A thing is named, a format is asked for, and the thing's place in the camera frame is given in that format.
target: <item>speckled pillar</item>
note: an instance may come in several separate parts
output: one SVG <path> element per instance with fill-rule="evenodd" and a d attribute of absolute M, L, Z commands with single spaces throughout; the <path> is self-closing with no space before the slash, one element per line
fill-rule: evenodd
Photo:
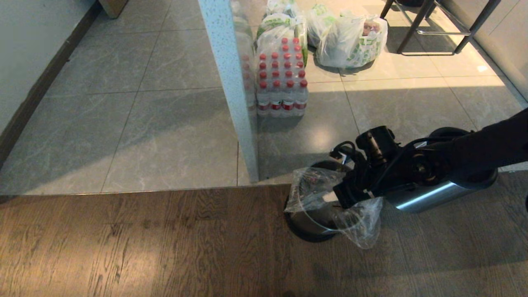
<path fill-rule="evenodd" d="M 249 178 L 258 181 L 251 28 L 237 1 L 199 0 L 199 3 Z"/>

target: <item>wooden floor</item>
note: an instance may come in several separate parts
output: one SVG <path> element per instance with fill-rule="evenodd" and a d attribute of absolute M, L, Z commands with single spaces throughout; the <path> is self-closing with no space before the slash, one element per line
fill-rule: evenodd
<path fill-rule="evenodd" d="M 0 296 L 528 296 L 528 172 L 412 215 L 385 205 L 377 245 L 311 244 L 289 186 L 0 204 Z"/>

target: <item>pack of water bottles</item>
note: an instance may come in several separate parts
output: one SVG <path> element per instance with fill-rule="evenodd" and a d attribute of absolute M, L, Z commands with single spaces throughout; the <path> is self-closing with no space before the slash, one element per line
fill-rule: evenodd
<path fill-rule="evenodd" d="M 299 38 L 282 38 L 276 51 L 259 54 L 257 66 L 259 116 L 302 116 L 308 103 L 308 82 Z"/>

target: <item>wall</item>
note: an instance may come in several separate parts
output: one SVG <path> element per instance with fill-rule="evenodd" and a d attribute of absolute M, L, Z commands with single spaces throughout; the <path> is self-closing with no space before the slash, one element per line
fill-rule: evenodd
<path fill-rule="evenodd" d="M 472 24 L 487 0 L 444 0 L 466 25 Z M 475 39 L 528 98 L 528 0 L 502 0 Z"/>
<path fill-rule="evenodd" d="M 0 132 L 94 2 L 0 1 Z"/>

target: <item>baseboard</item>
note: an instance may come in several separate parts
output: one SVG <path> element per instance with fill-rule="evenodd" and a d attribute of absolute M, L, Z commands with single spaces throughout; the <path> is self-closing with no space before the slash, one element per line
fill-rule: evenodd
<path fill-rule="evenodd" d="M 7 160 L 27 122 L 51 86 L 51 83 L 55 80 L 64 64 L 66 64 L 71 53 L 84 37 L 101 10 L 102 7 L 99 1 L 95 1 L 73 30 L 70 37 L 66 39 L 57 54 L 55 54 L 44 72 L 40 75 L 39 79 L 27 94 L 26 99 L 20 104 L 15 115 L 0 135 L 0 169 Z"/>

